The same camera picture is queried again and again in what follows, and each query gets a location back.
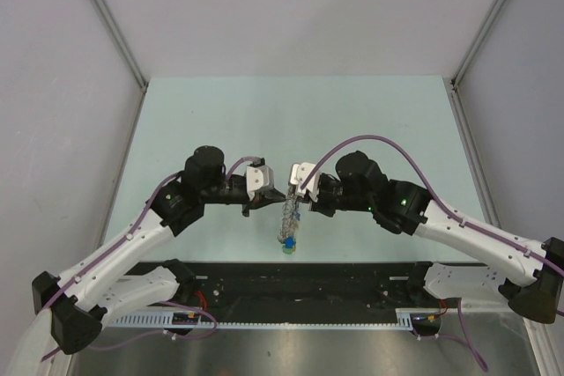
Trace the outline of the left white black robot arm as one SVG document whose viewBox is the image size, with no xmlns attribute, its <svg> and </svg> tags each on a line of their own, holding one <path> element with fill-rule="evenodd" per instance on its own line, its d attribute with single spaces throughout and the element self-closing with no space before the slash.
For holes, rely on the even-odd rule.
<svg viewBox="0 0 564 376">
<path fill-rule="evenodd" d="M 201 146 L 185 167 L 163 180 L 135 221 L 73 267 L 54 276 L 41 272 L 32 281 L 37 318 L 46 318 L 55 348 L 41 349 L 40 359 L 58 351 L 72 355 L 88 347 L 109 322 L 121 315 L 171 301 L 182 306 L 195 294 L 196 277 L 173 259 L 144 276 L 123 276 L 156 247 L 173 240 L 204 215 L 207 204 L 240 205 L 252 210 L 282 203 L 273 171 L 262 158 L 252 158 L 243 175 L 226 173 L 224 153 Z"/>
</svg>

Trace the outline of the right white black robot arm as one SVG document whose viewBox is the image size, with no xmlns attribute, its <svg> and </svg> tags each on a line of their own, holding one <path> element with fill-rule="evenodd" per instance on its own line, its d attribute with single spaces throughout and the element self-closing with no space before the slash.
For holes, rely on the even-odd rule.
<svg viewBox="0 0 564 376">
<path fill-rule="evenodd" d="M 562 241 L 531 240 L 479 222 L 428 188 L 389 179 L 361 151 L 342 157 L 335 170 L 329 175 L 312 164 L 297 167 L 296 191 L 310 210 L 327 217 L 337 211 L 368 212 L 388 232 L 431 240 L 479 261 L 478 267 L 429 266 L 406 285 L 415 306 L 436 298 L 505 301 L 528 320 L 555 322 L 563 287 Z"/>
</svg>

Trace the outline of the metal keyring with coloured tags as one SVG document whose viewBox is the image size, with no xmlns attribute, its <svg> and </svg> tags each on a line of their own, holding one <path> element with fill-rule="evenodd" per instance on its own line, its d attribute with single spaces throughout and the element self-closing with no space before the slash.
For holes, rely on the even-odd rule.
<svg viewBox="0 0 564 376">
<path fill-rule="evenodd" d="M 300 203 L 300 197 L 295 194 L 295 187 L 290 186 L 283 204 L 281 226 L 278 235 L 278 242 L 284 254 L 293 254 L 296 250 L 296 234 L 301 221 Z"/>
</svg>

